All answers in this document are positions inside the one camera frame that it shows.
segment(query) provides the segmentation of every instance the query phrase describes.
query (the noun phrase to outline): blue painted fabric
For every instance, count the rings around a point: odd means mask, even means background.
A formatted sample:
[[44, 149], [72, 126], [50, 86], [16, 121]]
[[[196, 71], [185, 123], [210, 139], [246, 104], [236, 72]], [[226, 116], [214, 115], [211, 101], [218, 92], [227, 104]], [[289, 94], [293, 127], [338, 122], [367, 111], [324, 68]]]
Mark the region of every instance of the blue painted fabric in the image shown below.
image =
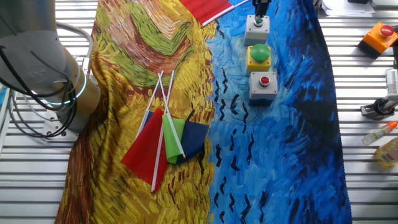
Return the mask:
[[270, 107], [248, 106], [248, 14], [251, 1], [218, 19], [207, 42], [216, 105], [208, 135], [213, 223], [351, 223], [335, 84], [312, 1], [270, 4], [267, 44], [279, 87]]

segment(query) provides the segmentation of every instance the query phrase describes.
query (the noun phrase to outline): metal grating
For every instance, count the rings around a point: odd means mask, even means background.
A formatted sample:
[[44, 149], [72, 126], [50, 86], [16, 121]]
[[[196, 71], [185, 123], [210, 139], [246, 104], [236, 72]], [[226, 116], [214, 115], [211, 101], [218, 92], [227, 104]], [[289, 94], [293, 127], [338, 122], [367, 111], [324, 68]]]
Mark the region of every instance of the metal grating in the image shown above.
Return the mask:
[[[56, 0], [60, 22], [81, 27], [91, 33], [96, 1]], [[372, 18], [320, 16], [329, 48], [336, 82], [336, 95], [343, 141], [346, 180], [354, 224], [398, 223], [398, 166], [383, 173], [373, 156], [374, 150], [398, 136], [394, 130], [371, 146], [360, 139], [398, 114], [382, 121], [361, 116], [359, 107], [386, 95], [385, 69], [392, 65], [392, 50], [375, 61], [356, 49], [362, 36], [377, 22], [398, 24], [395, 11], [377, 11]], [[74, 33], [58, 30], [62, 44], [72, 55], [81, 57], [87, 41]], [[31, 101], [41, 113], [45, 110]], [[29, 112], [23, 98], [17, 103], [29, 124], [41, 131], [44, 121]], [[53, 223], [60, 199], [73, 142], [52, 142], [23, 135], [12, 123], [5, 123], [0, 134], [0, 223]]]

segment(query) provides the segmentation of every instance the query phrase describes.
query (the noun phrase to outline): orange device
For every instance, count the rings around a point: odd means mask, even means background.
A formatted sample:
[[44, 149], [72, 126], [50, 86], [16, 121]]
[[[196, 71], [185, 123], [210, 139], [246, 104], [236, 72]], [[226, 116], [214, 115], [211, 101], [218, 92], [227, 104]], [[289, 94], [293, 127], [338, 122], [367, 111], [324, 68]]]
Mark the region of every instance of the orange device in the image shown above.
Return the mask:
[[391, 26], [378, 22], [362, 39], [358, 47], [372, 58], [378, 58], [398, 39]]

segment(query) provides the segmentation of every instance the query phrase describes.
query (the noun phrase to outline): cloth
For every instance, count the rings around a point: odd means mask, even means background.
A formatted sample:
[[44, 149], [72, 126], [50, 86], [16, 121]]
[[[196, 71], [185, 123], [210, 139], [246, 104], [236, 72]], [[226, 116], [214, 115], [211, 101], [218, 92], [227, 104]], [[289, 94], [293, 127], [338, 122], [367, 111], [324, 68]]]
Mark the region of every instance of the cloth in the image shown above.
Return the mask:
[[[312, 2], [270, 3], [279, 91], [266, 108], [248, 106], [242, 43], [253, 12], [247, 2], [219, 27], [200, 27], [178, 0], [98, 2], [101, 102], [71, 150], [55, 223], [351, 223], [333, 73]], [[161, 70], [175, 70], [171, 114], [213, 121], [204, 151], [168, 166], [152, 194], [120, 161]], [[153, 108], [164, 108], [159, 93]]]

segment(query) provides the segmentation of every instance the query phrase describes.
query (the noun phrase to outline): red fabric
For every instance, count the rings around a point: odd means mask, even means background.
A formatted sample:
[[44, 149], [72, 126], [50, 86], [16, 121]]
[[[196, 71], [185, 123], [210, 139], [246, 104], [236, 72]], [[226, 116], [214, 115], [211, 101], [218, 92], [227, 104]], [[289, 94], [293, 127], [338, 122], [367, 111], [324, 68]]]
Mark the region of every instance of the red fabric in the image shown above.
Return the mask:
[[200, 24], [232, 6], [228, 0], [180, 0], [180, 2], [195, 16]]
[[[163, 113], [164, 112], [159, 108], [155, 110], [154, 114], [150, 117], [150, 120], [148, 120], [144, 129], [141, 131], [140, 135], [138, 135], [138, 138], [134, 141], [121, 161], [139, 178], [150, 185], [152, 185], [152, 178], [154, 176], [157, 145], [163, 122]], [[163, 139], [155, 190], [159, 188], [168, 165], [166, 147]]]

